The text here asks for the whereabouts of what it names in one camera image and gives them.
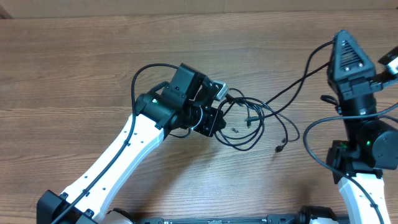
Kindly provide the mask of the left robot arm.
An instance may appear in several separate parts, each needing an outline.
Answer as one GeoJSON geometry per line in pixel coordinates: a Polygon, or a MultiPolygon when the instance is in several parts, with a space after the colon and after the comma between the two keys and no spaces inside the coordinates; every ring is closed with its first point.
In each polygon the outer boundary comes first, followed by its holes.
{"type": "Polygon", "coordinates": [[[127,212],[109,207],[144,158],[175,129],[212,137],[226,126],[212,104],[226,97],[227,84],[184,63],[174,69],[171,81],[139,96],[131,92],[132,113],[122,131],[61,194],[48,190],[41,196],[37,223],[133,223],[127,212]]]}

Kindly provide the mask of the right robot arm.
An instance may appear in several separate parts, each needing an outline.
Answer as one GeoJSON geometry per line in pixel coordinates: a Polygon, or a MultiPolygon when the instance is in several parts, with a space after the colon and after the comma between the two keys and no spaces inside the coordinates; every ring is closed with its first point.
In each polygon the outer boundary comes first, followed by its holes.
{"type": "Polygon", "coordinates": [[[397,169],[397,129],[383,121],[374,94],[397,83],[397,49],[379,63],[381,73],[347,30],[335,34],[327,77],[348,138],[333,141],[326,165],[350,223],[390,223],[382,176],[384,170],[397,169]]]}

